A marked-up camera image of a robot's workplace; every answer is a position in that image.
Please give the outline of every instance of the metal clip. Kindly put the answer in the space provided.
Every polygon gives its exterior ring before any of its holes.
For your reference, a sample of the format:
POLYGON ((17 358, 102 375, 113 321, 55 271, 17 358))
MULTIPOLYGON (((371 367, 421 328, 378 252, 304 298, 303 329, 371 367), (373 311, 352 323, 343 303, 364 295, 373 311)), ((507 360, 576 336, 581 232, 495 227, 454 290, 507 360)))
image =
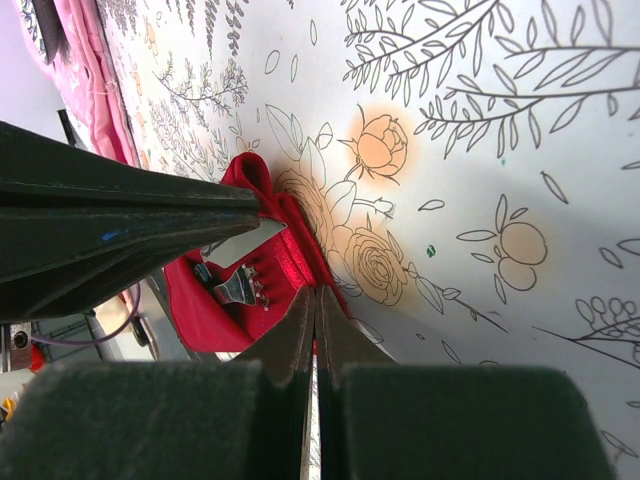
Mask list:
MULTIPOLYGON (((206 265, 197 265, 196 269, 196 274, 203 280, 205 286, 207 286, 211 275, 206 265)), ((261 304, 265 311, 267 311, 269 310, 269 299, 262 293, 263 285, 259 281, 253 280, 253 277, 256 275, 255 267, 242 265, 233 272, 229 280, 213 287, 211 293, 213 297, 223 305, 227 303, 243 303, 252 306, 261 304)))

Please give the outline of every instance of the leaf drawing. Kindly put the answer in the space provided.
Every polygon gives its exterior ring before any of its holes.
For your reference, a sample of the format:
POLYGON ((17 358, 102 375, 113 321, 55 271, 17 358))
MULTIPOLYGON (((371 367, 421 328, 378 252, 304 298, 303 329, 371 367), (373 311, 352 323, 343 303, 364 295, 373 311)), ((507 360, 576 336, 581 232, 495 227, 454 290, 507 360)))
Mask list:
POLYGON ((472 90, 475 90, 476 92, 482 91, 480 90, 480 87, 476 84, 476 82, 471 80, 466 75, 458 75, 458 80, 460 80, 463 84, 465 84, 467 87, 471 88, 472 90))
POLYGON ((611 92, 607 94, 607 110, 610 117, 618 112, 618 99, 611 92))
POLYGON ((500 21, 502 22, 502 26, 509 33, 513 33, 513 15, 511 15, 511 11, 503 4, 498 3, 498 15, 500 16, 500 21))
POLYGON ((447 300, 455 300, 460 296, 460 290, 457 288, 445 288, 442 291, 442 296, 447 300))
POLYGON ((640 160, 637 162, 627 163, 621 170, 637 170, 640 168, 640 160))
POLYGON ((566 195, 560 188, 560 185, 558 185, 558 182, 556 182, 551 175, 549 175, 548 173, 545 173, 544 171, 540 172, 540 175, 542 175, 542 179, 544 180, 544 183, 547 185, 547 188, 549 189, 549 191, 553 193, 553 195, 562 203, 564 203, 565 205, 569 205, 569 201, 567 200, 566 195))
POLYGON ((610 263, 616 268, 620 268, 620 269, 624 268, 618 256, 615 253, 613 253, 611 250, 604 247, 600 247, 599 250, 600 250, 600 255, 602 255, 602 258, 604 258, 605 261, 607 261, 608 263, 610 263))
POLYGON ((498 80, 502 82, 505 88, 509 90, 511 93, 513 93, 514 95, 517 95, 518 91, 516 88, 516 84, 513 82, 511 77, 507 75, 507 73, 496 64, 493 65, 493 70, 496 72, 496 76, 498 77, 498 80))
POLYGON ((640 108, 638 108, 633 114, 629 117, 629 120, 637 120, 640 118, 640 108))
POLYGON ((445 57, 444 62, 442 62, 442 66, 440 67, 440 75, 438 76, 438 84, 437 84, 438 87, 442 85, 442 82, 444 82, 444 79, 447 78, 447 75, 449 74, 449 70, 451 69, 452 61, 453 61, 453 50, 449 50, 449 53, 445 57))
POLYGON ((502 286, 502 281, 500 280, 500 277, 498 277, 497 274, 493 276, 493 284, 496 288, 496 293, 498 294, 498 297, 500 297, 500 300, 502 301, 502 303, 506 305, 507 296, 504 293, 504 287, 502 286))
POLYGON ((578 85, 578 84, 580 84, 580 83, 582 83, 582 82, 584 82, 586 80, 589 80, 590 78, 596 76, 602 70, 607 68, 611 64, 611 62, 613 62, 614 60, 619 58, 621 55, 623 55, 623 53, 624 52, 612 53, 611 55, 608 55, 608 56, 598 60, 593 65, 585 68, 584 70, 581 70, 580 72, 576 73, 572 77, 569 77, 567 80, 565 80, 562 83, 562 86, 563 87, 572 87, 572 86, 578 85))
POLYGON ((444 315, 444 305, 440 292, 433 286, 433 284, 424 277, 416 278, 416 287, 422 297, 431 304, 438 312, 444 315))
POLYGON ((527 25, 527 45, 529 45, 529 48, 533 48, 535 46, 537 39, 538 26, 536 25, 535 19, 531 17, 529 24, 527 25))
POLYGON ((495 263, 493 261, 493 258, 489 257, 488 255, 484 255, 482 253, 472 253, 471 256, 476 260, 480 260, 481 262, 484 262, 484 263, 495 263))
POLYGON ((578 98, 578 100, 564 109, 551 127, 551 130, 549 130, 549 133, 557 132, 558 130, 562 130, 564 127, 569 125, 576 118, 578 113, 580 113, 582 103, 587 99, 588 96, 589 95, 584 95, 583 97, 578 98))
POLYGON ((497 157, 501 158, 504 154, 504 118, 500 121, 500 127, 498 127, 498 154, 497 157))
POLYGON ((490 240, 495 236, 496 234, 491 230, 471 230, 469 232, 461 233, 456 236, 456 238, 463 242, 484 242, 485 240, 490 240))
POLYGON ((267 120, 271 126, 271 131, 276 137, 276 141, 282 148, 282 151, 291 160, 300 160, 300 154, 302 153, 296 142, 293 140, 291 129, 291 117, 273 105, 265 105, 267 111, 267 120))
POLYGON ((600 433, 602 433, 602 436, 604 437, 605 441, 616 449, 616 453, 613 456, 614 465, 618 463, 618 459, 623 454, 629 455, 630 457, 633 457, 633 458, 638 458, 638 454, 634 452, 631 449, 631 447, 629 447, 628 445, 625 445, 622 442, 622 440, 620 440, 619 438, 616 438, 614 435, 604 430, 600 430, 600 433))
POLYGON ((518 126, 516 125, 515 115, 512 115, 509 119, 509 146, 511 150, 515 150, 518 146, 518 126))
POLYGON ((320 128, 320 132, 318 132, 318 136, 316 137, 316 145, 320 150, 324 150, 329 146, 333 140, 333 129, 329 122, 325 122, 320 128))
POLYGON ((349 221, 357 191, 356 183, 351 180, 338 182, 327 191, 325 198, 334 225, 344 225, 349 221))
POLYGON ((294 55, 291 59, 291 83, 296 79, 298 74, 298 55, 294 55))
POLYGON ((476 41, 473 49, 473 76, 477 77, 482 65, 482 29, 476 31, 476 41))
POLYGON ((389 245, 391 245, 391 251, 396 256, 398 261, 402 262, 402 260, 404 260, 404 253, 402 252, 398 241, 393 235, 391 235, 391 232, 389 230, 387 230, 387 238, 389 239, 389 245))
POLYGON ((576 14, 573 17, 573 24, 571 25, 571 45, 575 46, 578 41, 578 37, 582 33, 584 28, 584 8, 582 5, 578 5, 576 14))
POLYGON ((536 68, 540 66, 540 64, 544 61, 544 57, 546 52, 538 52, 533 55, 529 60, 522 64, 522 66, 518 69, 513 78, 521 78, 525 75, 533 72, 536 68))
POLYGON ((511 40, 510 38, 501 37, 496 35, 496 41, 500 44, 502 48, 504 48, 509 53, 519 53, 524 51, 522 45, 520 45, 515 40, 511 40))
POLYGON ((613 29, 611 6, 607 0, 591 0, 591 4, 596 15, 598 30, 600 30, 602 38, 607 42, 607 45, 611 45, 611 31, 613 29))
POLYGON ((311 45, 315 47, 318 42, 318 30, 316 29, 316 22, 313 21, 313 19, 309 26, 309 38, 311 38, 311 45))
POLYGON ((364 333, 365 336, 369 340, 371 340, 371 343, 373 343, 374 345, 379 345, 384 342, 384 338, 382 338, 382 335, 380 335, 380 333, 367 322, 360 320, 359 318, 350 318, 349 320, 355 322, 359 330, 364 333))
POLYGON ((584 60, 589 56, 590 53, 591 52, 588 52, 588 51, 579 53, 578 55, 575 55, 569 58, 568 60, 565 60, 560 65, 558 65, 553 70, 551 70, 549 73, 547 73, 542 78, 542 80, 540 80, 538 85, 536 85, 534 90, 538 90, 542 87, 546 87, 550 83, 553 83, 556 80, 564 77, 565 75, 568 75, 573 70, 575 70, 582 62, 584 62, 584 60))
POLYGON ((446 13, 447 15, 457 15, 454 8, 444 0, 420 0, 420 5, 429 8, 434 12, 446 13))
POLYGON ((640 238, 622 240, 621 242, 618 242, 618 248, 630 253, 631 255, 638 255, 640 257, 640 238))
POLYGON ((279 62, 280 52, 278 50, 273 50, 267 57, 267 61, 264 64, 264 74, 269 75, 270 73, 273 73, 279 62))
POLYGON ((538 120, 536 120, 536 117, 533 114, 533 110, 531 109, 529 109, 528 121, 529 121, 529 131, 531 132, 533 143, 537 149, 540 146, 540 140, 542 136, 540 133, 540 125, 538 124, 538 120))
POLYGON ((553 43, 560 46, 560 43, 558 42, 558 25, 556 23, 556 17, 547 0, 542 0, 542 16, 544 17, 544 24, 547 27, 547 32, 553 40, 553 43))
POLYGON ((529 210, 528 208, 519 208, 518 210, 516 210, 511 214, 511 216, 509 217, 509 220, 515 220, 516 218, 527 213, 528 210, 529 210))
POLYGON ((504 228, 504 223, 507 220, 507 197, 504 195, 500 195, 500 200, 498 200, 498 206, 496 208, 496 230, 498 233, 502 233, 502 229, 504 228))
POLYGON ((444 340, 442 340, 442 348, 444 348, 445 353, 449 356, 451 360, 456 362, 458 365, 462 365, 462 361, 460 360, 460 357, 458 357, 458 354, 454 352, 453 348, 451 348, 449 344, 444 340))
POLYGON ((302 155, 300 155, 300 173, 312 180, 319 189, 324 188, 327 174, 322 153, 310 137, 307 137, 302 155))
POLYGON ((422 205, 420 208, 418 208, 418 211, 419 212, 421 212, 423 210, 433 211, 433 210, 438 210, 438 209, 440 209, 440 208, 442 208, 444 206, 445 206, 445 203, 442 200, 434 198, 433 200, 429 200, 424 205, 422 205))

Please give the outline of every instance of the branch drawing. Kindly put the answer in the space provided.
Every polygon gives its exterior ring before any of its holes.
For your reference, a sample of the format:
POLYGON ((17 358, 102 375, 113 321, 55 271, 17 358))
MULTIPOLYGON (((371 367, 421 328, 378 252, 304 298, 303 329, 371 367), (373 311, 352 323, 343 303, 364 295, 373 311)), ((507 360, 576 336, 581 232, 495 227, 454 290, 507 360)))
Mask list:
POLYGON ((211 83, 212 71, 209 63, 200 66, 199 82, 193 72, 193 65, 185 59, 186 78, 175 83, 173 56, 169 52, 166 68, 160 74, 154 74, 158 81, 171 93, 171 104, 179 112, 182 121, 189 123, 191 111, 198 125, 208 127, 205 119, 205 111, 202 106, 210 107, 219 115, 231 116, 231 105, 238 106, 244 103, 248 93, 247 80, 242 68, 233 59, 229 59, 227 67, 220 74, 220 81, 211 83))
MULTIPOLYGON (((558 36, 552 7, 546 0, 542 0, 543 28, 554 45, 536 45, 542 28, 538 27, 534 17, 530 18, 526 27, 526 44, 519 43, 515 37, 496 35, 495 40, 507 54, 504 65, 493 65, 495 79, 504 90, 487 90, 469 76, 458 75, 459 86, 446 85, 448 93, 444 98, 436 95, 428 103, 428 109, 420 109, 424 121, 417 126, 414 134, 429 130, 432 131, 431 139, 435 140, 448 133, 444 153, 446 159, 459 141, 468 139, 464 140, 468 152, 492 131, 497 138, 496 154, 500 158, 507 148, 515 150, 518 147, 521 130, 528 130, 534 147, 540 147, 542 129, 534 107, 542 102, 567 101, 565 108, 549 128, 549 133, 568 127, 585 104, 592 104, 598 98, 604 100, 610 117, 616 115, 620 110, 619 97, 640 89, 640 47, 612 45, 611 8, 608 0, 598 2, 602 8, 594 9, 593 18, 589 17, 581 5, 578 6, 567 44, 558 36), (580 34, 588 21, 597 24, 605 45, 580 43, 580 34), (629 71, 628 78, 611 79, 619 84, 602 88, 600 76, 609 72, 620 59, 628 56, 634 56, 638 67, 629 71), (514 61, 518 62, 515 68, 507 66, 514 61), (535 87, 531 88, 534 78, 535 87)), ((501 7, 502 4, 499 3, 498 13, 501 7)), ((507 31, 508 27, 513 26, 511 20, 504 22, 507 31)), ((637 118, 640 118, 640 108, 629 120, 637 118)))
POLYGON ((491 251, 487 254, 473 252, 471 256, 486 264, 496 264, 494 288, 505 305, 505 285, 519 292, 531 290, 538 281, 534 267, 541 265, 548 254, 547 241, 542 232, 531 223, 519 220, 527 211, 527 208, 520 208, 509 215, 507 197, 503 194, 495 211, 495 229, 492 226, 488 229, 470 230, 456 237, 471 243, 491 240, 491 251))
MULTIPOLYGON (((249 0, 242 0, 245 4, 249 3, 249 0)), ((240 8, 238 2, 234 2, 233 4, 226 0, 227 2, 227 10, 228 14, 224 16, 227 24, 231 31, 227 33, 227 39, 229 40, 229 49, 231 50, 231 55, 234 57, 238 55, 238 49, 240 46, 238 45, 238 40, 240 40, 240 33, 238 30, 242 28, 240 23, 240 18, 244 17, 244 11, 240 8)))
POLYGON ((533 328, 640 369, 640 316, 636 302, 617 297, 605 301, 594 296, 588 300, 577 299, 575 305, 590 332, 568 337, 533 328))
POLYGON ((496 9, 505 28, 510 28, 513 23, 511 12, 499 0, 483 0, 473 6, 465 2, 461 13, 444 0, 424 1, 408 6, 400 12, 402 18, 397 16, 395 20, 393 15, 385 19, 380 7, 373 3, 369 6, 368 15, 358 9, 358 14, 352 18, 350 9, 347 9, 349 35, 344 41, 347 47, 355 45, 358 60, 347 60, 349 70, 343 81, 351 77, 354 89, 369 83, 369 90, 373 93, 380 77, 386 76, 385 92, 391 90, 391 98, 395 98, 402 89, 405 106, 411 101, 412 90, 416 86, 419 85, 420 97, 427 91, 430 65, 440 64, 436 81, 438 87, 446 80, 455 57, 466 57, 467 43, 472 45, 469 48, 473 50, 474 76, 479 73, 483 56, 483 25, 487 24, 490 34, 493 33, 490 25, 495 22, 493 12, 496 9), (421 34, 412 36, 407 32, 417 30, 411 22, 418 17, 420 19, 414 23, 419 23, 421 34))
POLYGON ((216 19, 218 15, 218 7, 220 6, 220 0, 206 0, 204 2, 204 16, 207 32, 207 47, 209 48, 209 58, 213 55, 213 29, 216 26, 216 19))
POLYGON ((133 33, 137 33, 138 8, 136 0, 96 0, 96 3, 100 16, 103 19, 107 16, 113 18, 123 36, 126 36, 129 25, 131 25, 133 33))

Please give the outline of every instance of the orange flower drawing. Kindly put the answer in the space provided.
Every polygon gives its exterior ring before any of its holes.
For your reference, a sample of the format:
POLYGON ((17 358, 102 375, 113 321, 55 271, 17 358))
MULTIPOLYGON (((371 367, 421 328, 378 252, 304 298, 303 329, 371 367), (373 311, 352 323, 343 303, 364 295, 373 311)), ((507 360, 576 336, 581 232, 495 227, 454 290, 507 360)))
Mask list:
POLYGON ((542 232, 532 224, 519 220, 527 211, 527 208, 520 208, 509 215, 507 197, 501 195, 495 213, 495 231, 471 230, 456 237, 463 242, 497 241, 493 246, 495 259, 480 252, 471 256, 484 263, 497 264, 498 271, 493 281, 496 293, 505 305, 507 296, 504 285, 520 292, 531 290, 538 282, 534 267, 543 263, 548 254, 547 241, 542 232))
POLYGON ((385 114, 366 123, 362 107, 358 105, 358 108, 363 124, 360 138, 339 140, 356 155, 356 164, 345 180, 362 168, 359 178, 367 172, 371 178, 374 178, 375 174, 395 182, 391 177, 402 169, 407 160, 407 135, 397 118, 394 119, 391 115, 385 114))

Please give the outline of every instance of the rose drawing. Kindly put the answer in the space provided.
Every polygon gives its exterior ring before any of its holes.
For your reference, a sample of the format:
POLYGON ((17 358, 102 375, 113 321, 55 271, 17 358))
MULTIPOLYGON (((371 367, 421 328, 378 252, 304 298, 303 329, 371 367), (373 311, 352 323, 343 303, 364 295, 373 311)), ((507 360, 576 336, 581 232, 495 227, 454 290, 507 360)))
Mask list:
POLYGON ((407 135, 397 118, 385 114, 366 123, 364 111, 359 105, 358 108, 363 123, 360 137, 357 140, 340 140, 356 156, 356 164, 347 173, 345 180, 361 169, 359 178, 367 172, 371 178, 378 175, 395 182, 391 177, 400 171, 407 160, 407 135))
POLYGON ((293 169, 284 172, 276 182, 279 192, 293 196, 299 203, 307 225, 316 237, 320 248, 326 251, 330 247, 333 220, 325 197, 312 181, 293 169))
POLYGON ((402 251, 390 232, 388 239, 382 238, 368 228, 334 228, 336 249, 329 258, 343 260, 347 275, 341 280, 351 291, 359 287, 369 298, 383 305, 395 305, 407 284, 407 275, 402 268, 402 251))

